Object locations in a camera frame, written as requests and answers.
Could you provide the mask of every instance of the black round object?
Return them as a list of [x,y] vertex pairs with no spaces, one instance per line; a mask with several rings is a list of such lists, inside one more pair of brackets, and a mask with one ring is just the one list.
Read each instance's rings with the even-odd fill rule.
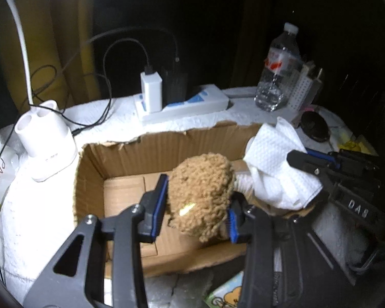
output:
[[329,140],[328,124],[317,112],[304,112],[301,116],[300,126],[304,133],[314,141],[326,142]]

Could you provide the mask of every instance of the bottle label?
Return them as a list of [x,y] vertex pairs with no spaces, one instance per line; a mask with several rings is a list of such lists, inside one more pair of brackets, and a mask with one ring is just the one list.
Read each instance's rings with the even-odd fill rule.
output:
[[270,47],[265,59],[265,67],[275,75],[289,77],[296,66],[298,59],[291,53]]

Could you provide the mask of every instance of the plush toy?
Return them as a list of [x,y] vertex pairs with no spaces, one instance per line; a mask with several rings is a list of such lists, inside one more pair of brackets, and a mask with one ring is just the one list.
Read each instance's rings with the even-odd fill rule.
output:
[[234,190],[231,163],[220,154],[187,158],[169,176],[170,226],[201,242],[218,235]]

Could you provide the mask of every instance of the white tissue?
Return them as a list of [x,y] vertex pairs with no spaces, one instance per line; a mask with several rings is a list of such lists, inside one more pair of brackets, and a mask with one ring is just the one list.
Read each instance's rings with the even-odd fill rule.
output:
[[321,191],[322,185],[317,177],[288,164],[286,155],[294,149],[306,153],[294,128],[278,117],[275,127],[263,124],[249,141],[244,161],[258,199],[279,209],[298,211]]

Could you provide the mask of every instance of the white bottle cap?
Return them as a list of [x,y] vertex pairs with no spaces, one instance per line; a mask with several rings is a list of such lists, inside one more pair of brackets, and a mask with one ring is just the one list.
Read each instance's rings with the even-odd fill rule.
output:
[[293,24],[288,23],[288,22],[284,24],[284,31],[287,31],[290,34],[296,35],[296,34],[298,34],[298,30],[299,29],[296,25],[293,25]]

